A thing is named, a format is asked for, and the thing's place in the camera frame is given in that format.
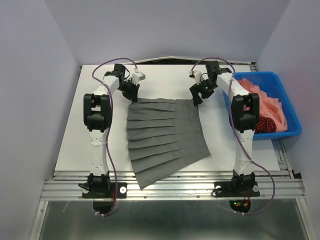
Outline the grey pleated skirt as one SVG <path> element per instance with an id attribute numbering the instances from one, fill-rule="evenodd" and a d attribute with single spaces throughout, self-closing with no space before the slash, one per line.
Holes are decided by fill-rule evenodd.
<path id="1" fill-rule="evenodd" d="M 191 99 L 139 99 L 128 107 L 126 132 L 140 189 L 211 155 Z"/>

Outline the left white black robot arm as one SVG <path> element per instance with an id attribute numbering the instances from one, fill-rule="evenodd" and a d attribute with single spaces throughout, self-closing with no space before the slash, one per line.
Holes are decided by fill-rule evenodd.
<path id="1" fill-rule="evenodd" d="M 113 93 L 122 95 L 132 101 L 138 101 L 139 82 L 146 76 L 139 72 L 137 66 L 134 72 L 126 76 L 129 70 L 123 64 L 116 63 L 112 71 L 107 71 L 102 80 L 92 76 L 100 85 L 92 93 L 83 97 L 83 122 L 86 126 L 91 146 L 90 171 L 86 183 L 80 183 L 84 198 L 110 198 L 116 196 L 116 184 L 111 182 L 108 161 L 108 137 L 113 119 Z"/>

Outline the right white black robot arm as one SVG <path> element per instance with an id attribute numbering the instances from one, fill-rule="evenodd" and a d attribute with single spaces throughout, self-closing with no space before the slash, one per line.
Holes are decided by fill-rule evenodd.
<path id="1" fill-rule="evenodd" d="M 193 104 L 200 105 L 216 88 L 228 96 L 229 123 L 236 138 L 235 163 L 232 178 L 215 184 L 215 197 L 259 196 L 259 188 L 252 162 L 253 137 L 260 120 L 260 97 L 246 90 L 235 79 L 234 68 L 222 68 L 217 61 L 206 64 L 206 72 L 192 68 L 189 77 L 195 80 L 190 87 Z"/>

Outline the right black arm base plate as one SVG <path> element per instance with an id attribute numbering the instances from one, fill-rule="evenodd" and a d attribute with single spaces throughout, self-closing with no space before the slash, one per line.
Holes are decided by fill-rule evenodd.
<path id="1" fill-rule="evenodd" d="M 233 186 L 230 181 L 219 181 L 214 183 L 211 195 L 217 198 L 259 197 L 260 191 L 256 181 L 240 186 Z"/>

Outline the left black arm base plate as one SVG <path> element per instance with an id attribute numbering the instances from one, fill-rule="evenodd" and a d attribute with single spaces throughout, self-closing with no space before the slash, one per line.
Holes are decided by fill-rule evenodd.
<path id="1" fill-rule="evenodd" d="M 87 183 L 83 184 L 85 188 L 82 189 L 82 198 L 83 199 L 126 199 L 127 198 L 127 183 L 118 182 L 117 183 L 117 195 L 116 195 L 116 183 L 111 182 L 110 190 L 106 189 L 93 189 L 89 190 Z"/>

